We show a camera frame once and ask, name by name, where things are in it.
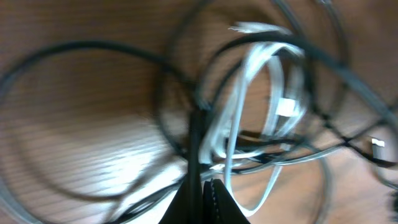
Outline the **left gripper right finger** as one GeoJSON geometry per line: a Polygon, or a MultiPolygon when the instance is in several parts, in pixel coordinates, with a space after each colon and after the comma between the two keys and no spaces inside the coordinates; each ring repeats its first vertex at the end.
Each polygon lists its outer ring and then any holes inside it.
{"type": "Polygon", "coordinates": [[[250,224],[220,179],[204,183],[203,223],[250,224]]]}

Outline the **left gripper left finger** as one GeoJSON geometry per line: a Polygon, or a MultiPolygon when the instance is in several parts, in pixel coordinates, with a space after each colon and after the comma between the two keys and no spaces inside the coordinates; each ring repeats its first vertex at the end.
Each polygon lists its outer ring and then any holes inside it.
{"type": "Polygon", "coordinates": [[[192,224],[203,221],[203,196],[198,152],[200,147],[200,111],[193,111],[189,125],[187,174],[159,224],[192,224]]]}

